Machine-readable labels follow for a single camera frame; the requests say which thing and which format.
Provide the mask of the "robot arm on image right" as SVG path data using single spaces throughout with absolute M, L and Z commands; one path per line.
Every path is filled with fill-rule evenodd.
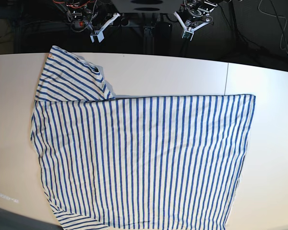
M 203 23 L 212 23 L 211 12 L 218 7 L 221 0 L 184 0 L 183 21 L 185 26 L 195 28 Z

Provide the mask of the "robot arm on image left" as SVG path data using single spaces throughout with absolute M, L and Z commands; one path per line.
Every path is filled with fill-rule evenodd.
M 81 33 L 100 29 L 113 6 L 111 0 L 54 0 L 67 17 L 71 30 Z

